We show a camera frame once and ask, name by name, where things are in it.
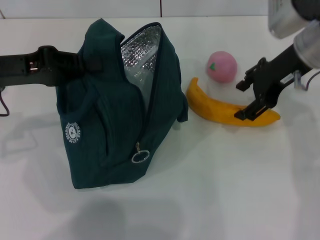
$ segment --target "white wall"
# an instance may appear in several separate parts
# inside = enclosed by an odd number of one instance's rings
[[[160,17],[160,0],[0,0],[13,18]]]
[[[267,14],[268,0],[162,0],[163,17]]]

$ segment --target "banana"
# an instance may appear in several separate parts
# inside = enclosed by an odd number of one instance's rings
[[[190,108],[200,117],[222,124],[234,125],[239,127],[264,127],[280,120],[280,115],[268,109],[256,120],[240,120],[234,115],[239,110],[243,110],[245,106],[234,105],[222,101],[218,101],[208,97],[204,91],[198,86],[198,78],[191,80],[189,88],[186,92]]]

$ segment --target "toy fruit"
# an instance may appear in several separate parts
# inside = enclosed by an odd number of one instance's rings
[[[232,82],[237,74],[238,65],[235,58],[225,51],[213,53],[208,61],[207,74],[219,83]]]
[[[212,99],[202,91],[197,83],[198,78],[194,77],[186,92],[186,98],[190,108],[206,120],[239,127],[264,127],[273,124],[281,118],[278,113],[269,109],[255,121],[249,119],[242,121],[235,118],[234,115],[239,110],[246,108],[245,106],[233,105]]]

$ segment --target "cable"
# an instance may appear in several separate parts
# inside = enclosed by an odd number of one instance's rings
[[[306,91],[309,90],[309,85],[310,85],[311,81],[312,81],[316,76],[318,76],[319,74],[320,74],[320,71],[318,71],[315,75],[313,75],[313,76],[309,79],[309,81],[307,82],[307,84],[306,84],[306,86],[305,86],[305,90],[306,90]]]
[[[0,117],[8,117],[10,115],[10,111],[7,105],[5,104],[4,100],[2,99],[2,96],[1,96],[2,91],[3,89],[0,89],[0,102],[2,103],[2,106],[4,107],[4,109],[6,110],[6,113],[0,114]]]

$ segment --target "insulated lunch bag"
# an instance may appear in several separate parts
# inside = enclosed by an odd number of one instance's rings
[[[78,55],[102,70],[56,88],[76,189],[138,180],[174,121],[188,119],[179,59],[160,23],[124,38],[103,19],[93,23]]]

